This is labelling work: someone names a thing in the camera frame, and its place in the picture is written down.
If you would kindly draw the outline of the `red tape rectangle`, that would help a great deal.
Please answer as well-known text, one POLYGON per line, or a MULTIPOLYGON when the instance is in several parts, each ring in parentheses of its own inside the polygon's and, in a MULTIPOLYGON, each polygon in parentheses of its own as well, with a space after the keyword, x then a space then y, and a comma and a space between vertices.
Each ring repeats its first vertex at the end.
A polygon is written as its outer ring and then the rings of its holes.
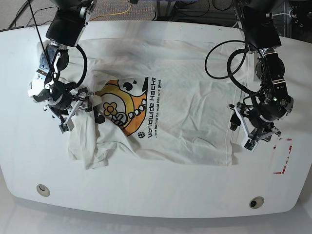
POLYGON ((273 169, 274 175, 285 173, 294 140, 293 138, 279 138, 273 149, 273 169))

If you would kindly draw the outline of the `white t-shirt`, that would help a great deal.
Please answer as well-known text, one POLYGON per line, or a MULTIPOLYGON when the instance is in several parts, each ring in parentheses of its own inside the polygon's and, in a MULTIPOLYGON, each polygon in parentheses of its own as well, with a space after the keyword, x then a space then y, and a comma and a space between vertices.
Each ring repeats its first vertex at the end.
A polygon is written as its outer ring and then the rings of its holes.
POLYGON ((82 87, 95 108, 77 111, 67 154, 85 169, 114 156, 178 164, 234 165, 231 110, 243 92, 226 78, 241 42, 87 39, 82 87))

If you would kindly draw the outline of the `table grommet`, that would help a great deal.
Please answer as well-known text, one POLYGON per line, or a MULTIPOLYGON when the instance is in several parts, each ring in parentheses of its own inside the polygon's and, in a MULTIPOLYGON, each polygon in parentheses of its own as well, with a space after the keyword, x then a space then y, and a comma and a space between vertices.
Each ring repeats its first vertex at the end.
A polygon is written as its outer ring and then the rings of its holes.
POLYGON ((251 209, 258 209, 260 208, 264 203, 264 198, 261 196, 255 197, 253 198, 250 203, 249 203, 249 207, 251 209))
POLYGON ((39 184, 36 189, 37 192, 43 197, 48 197, 50 195, 50 190, 45 185, 39 184))

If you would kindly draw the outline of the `right table grommet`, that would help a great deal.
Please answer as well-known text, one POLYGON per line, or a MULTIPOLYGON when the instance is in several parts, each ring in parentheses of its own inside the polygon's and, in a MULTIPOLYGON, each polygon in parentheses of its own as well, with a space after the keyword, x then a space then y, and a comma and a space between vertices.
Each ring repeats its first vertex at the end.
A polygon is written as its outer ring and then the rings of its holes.
POLYGON ((255 197, 253 198, 250 203, 249 203, 249 207, 251 209, 258 209, 260 208, 264 203, 264 198, 261 196, 255 197))

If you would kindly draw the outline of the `left table grommet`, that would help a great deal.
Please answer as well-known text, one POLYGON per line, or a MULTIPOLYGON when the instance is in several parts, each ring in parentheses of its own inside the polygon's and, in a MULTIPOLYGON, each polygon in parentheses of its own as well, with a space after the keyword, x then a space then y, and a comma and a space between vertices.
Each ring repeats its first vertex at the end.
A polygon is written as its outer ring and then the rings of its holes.
POLYGON ((50 190, 45 185, 39 184, 36 189, 37 192, 43 197, 48 197, 50 195, 50 190))

